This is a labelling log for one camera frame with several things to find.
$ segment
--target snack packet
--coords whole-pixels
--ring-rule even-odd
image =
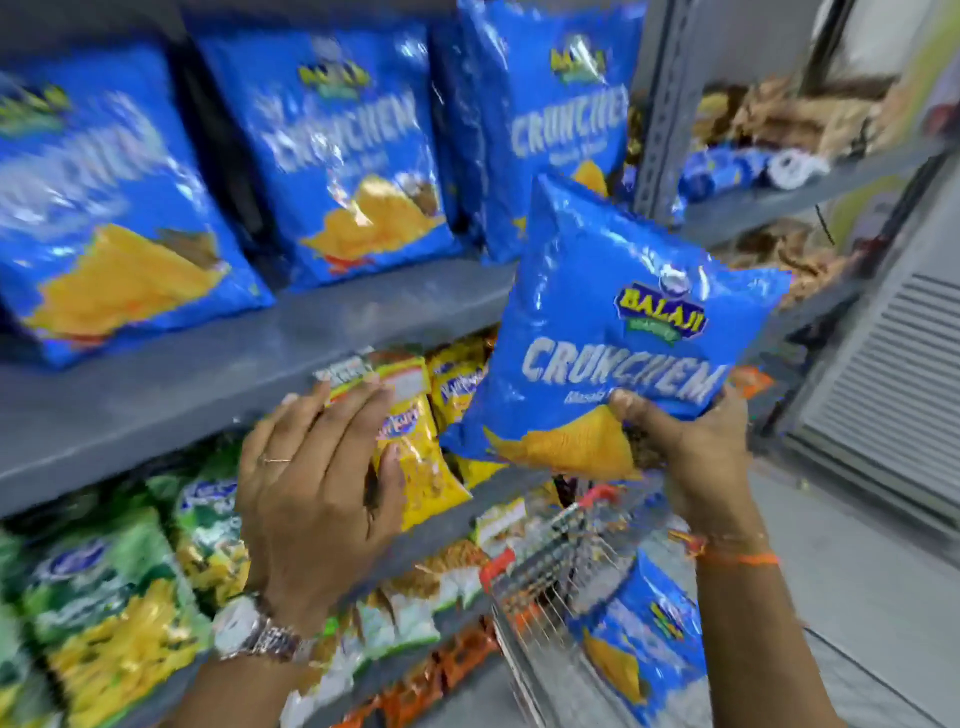
[[[250,575],[235,508],[242,445],[236,439],[214,452],[200,476],[182,488],[169,518],[180,566],[210,613],[243,592]]]
[[[156,511],[65,533],[38,555],[21,606],[72,728],[115,720],[209,647]]]
[[[354,665],[348,659],[342,640],[351,620],[350,612],[327,619],[310,666],[297,689],[287,696],[280,714],[280,728],[300,728],[324,705],[353,690]]]
[[[60,724],[50,685],[27,649],[20,618],[6,602],[0,602],[0,677],[0,725],[53,728]]]
[[[463,74],[485,141],[479,219],[487,255],[505,262],[524,246],[530,191],[543,168],[608,196],[607,176],[627,144],[646,3],[574,12],[505,0],[459,7],[469,58]],[[455,142],[471,149],[469,135]]]
[[[460,211],[479,228],[487,153],[474,93],[475,72],[461,19],[450,17],[433,23],[429,47],[441,119],[437,125],[438,147],[443,144],[447,149]]]
[[[360,618],[360,639],[364,645],[364,663],[382,660],[396,651],[396,625],[390,600],[379,589],[356,603]]]
[[[486,341],[478,336],[454,342],[427,359],[432,382],[430,401],[441,434],[464,416],[473,393],[487,373],[486,360]],[[460,481],[470,490],[507,467],[456,455],[451,459]]]
[[[159,49],[4,71],[0,299],[48,363],[273,303],[200,179]]]
[[[200,46],[252,146],[295,288],[457,250],[424,26],[235,32]]]
[[[328,370],[325,376],[340,375]],[[347,376],[355,376],[333,389],[333,399],[362,381],[365,371],[376,371],[384,384],[395,390],[394,405],[377,435],[373,464],[379,470],[383,450],[396,441],[400,444],[400,467],[406,479],[407,504],[403,511],[403,530],[413,528],[432,516],[470,500],[470,494],[450,472],[437,440],[427,401],[429,377],[421,357],[403,353],[374,352]]]
[[[611,391],[696,419],[789,284],[782,271],[730,271],[541,175],[487,376],[443,443],[475,460],[637,479],[641,453],[607,405]]]
[[[441,639],[433,622],[440,580],[426,570],[411,569],[383,584],[396,625],[397,648],[432,644]]]
[[[489,560],[473,542],[461,539],[429,559],[425,566],[457,585],[461,603],[466,609],[483,593],[480,569]]]
[[[707,674],[696,604],[640,551],[609,603],[578,622],[584,650],[642,725]]]

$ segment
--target green snack packet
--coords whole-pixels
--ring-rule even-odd
[[[21,606],[71,728],[111,725],[209,647],[209,622],[150,508],[40,549]]]
[[[45,728],[59,720],[47,678],[24,643],[20,618],[10,604],[0,603],[0,725]]]
[[[243,592],[250,575],[235,510],[241,445],[228,442],[210,456],[200,475],[180,490],[169,519],[177,559],[211,613]]]

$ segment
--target floor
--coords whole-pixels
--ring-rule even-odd
[[[841,717],[853,728],[960,726],[960,572],[897,529],[864,518],[826,484],[798,487],[797,475],[764,461],[756,464],[752,485]],[[646,547],[694,591],[692,569],[674,546],[654,538]],[[569,687],[583,666],[554,647],[536,664],[564,728],[619,724],[616,710],[602,701],[589,706],[585,693]],[[420,725],[481,720],[497,728],[525,725],[503,660],[487,665]],[[707,686],[700,684],[674,699],[657,728],[709,726]]]

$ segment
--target hand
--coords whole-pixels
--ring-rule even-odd
[[[399,533],[405,496],[399,451],[390,445],[379,507],[364,507],[376,436],[393,390],[369,376],[327,406],[328,382],[288,395],[243,444],[237,510],[251,554],[252,589],[283,626],[323,630],[329,610]]]
[[[610,408],[623,423],[648,434],[666,458],[664,489],[673,511],[702,535],[765,533],[750,495],[747,402],[729,384],[714,407],[685,423],[633,392],[618,389]]]

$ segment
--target namkeen packet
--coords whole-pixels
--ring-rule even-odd
[[[488,373],[442,443],[474,460],[637,477],[635,444],[608,406],[613,389],[696,419],[789,284],[783,271],[731,271],[541,174]]]

